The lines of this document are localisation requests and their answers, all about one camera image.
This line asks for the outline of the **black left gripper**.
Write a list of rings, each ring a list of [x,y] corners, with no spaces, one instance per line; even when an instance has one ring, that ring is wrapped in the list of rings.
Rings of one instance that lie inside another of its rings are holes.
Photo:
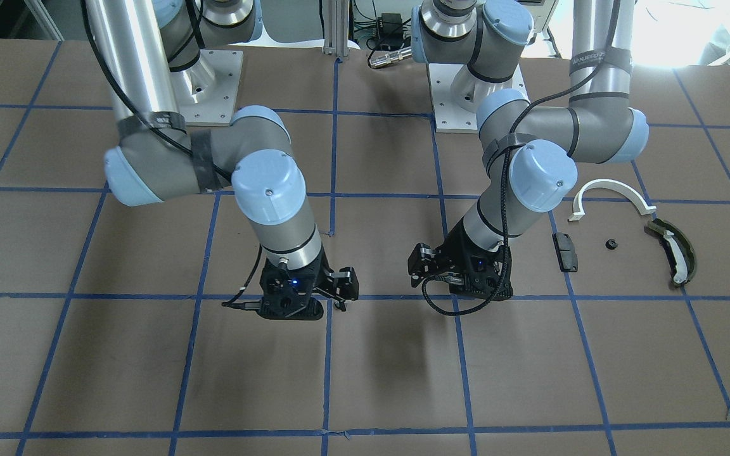
[[[440,246],[417,243],[409,254],[407,272],[412,286],[419,286],[429,277],[437,282],[448,279],[453,294],[479,300],[489,298],[499,286],[495,299],[507,300],[513,296],[511,259],[504,244],[495,251],[476,245],[467,236],[463,223],[458,222]]]

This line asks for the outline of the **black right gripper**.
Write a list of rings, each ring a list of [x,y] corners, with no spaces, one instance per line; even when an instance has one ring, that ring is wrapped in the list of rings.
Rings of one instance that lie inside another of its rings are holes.
[[[259,315],[269,320],[319,320],[324,307],[312,296],[321,282],[321,294],[335,300],[334,307],[347,311],[347,302],[359,300],[359,280],[354,267],[330,270],[323,250],[312,263],[289,270],[264,263],[260,277],[263,291]]]

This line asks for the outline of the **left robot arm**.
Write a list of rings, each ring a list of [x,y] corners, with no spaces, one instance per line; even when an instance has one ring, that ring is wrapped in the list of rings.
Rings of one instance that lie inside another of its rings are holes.
[[[631,108],[632,1],[577,1],[565,107],[531,101],[510,86],[534,21],[516,1],[425,1],[413,11],[411,49],[420,63],[462,64],[501,88],[476,107],[489,187],[437,248],[409,256],[414,288],[448,282],[456,295],[504,300],[510,244],[577,183],[579,163],[618,163],[646,147],[646,116]]]

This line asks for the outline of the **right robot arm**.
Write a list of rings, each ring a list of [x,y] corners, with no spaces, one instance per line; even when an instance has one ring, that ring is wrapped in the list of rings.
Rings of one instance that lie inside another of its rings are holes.
[[[306,180],[280,116],[265,106],[233,113],[228,127],[189,133],[170,79],[160,26],[174,22],[152,1],[83,1],[87,40],[113,93],[119,143],[104,156],[110,190],[124,205],[159,204],[231,187],[260,243],[262,297],[226,308],[269,320],[319,320],[317,296],[345,311],[359,298],[352,267],[328,263]]]

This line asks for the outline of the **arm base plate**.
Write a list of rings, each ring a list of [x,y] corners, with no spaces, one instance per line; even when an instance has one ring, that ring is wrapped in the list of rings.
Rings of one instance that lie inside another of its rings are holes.
[[[202,50],[194,65],[170,73],[179,112],[188,126],[229,126],[236,111],[241,66],[240,50]]]
[[[477,132],[477,109],[495,91],[515,89],[527,95],[520,67],[501,83],[479,80],[464,65],[428,64],[428,78],[437,132]]]

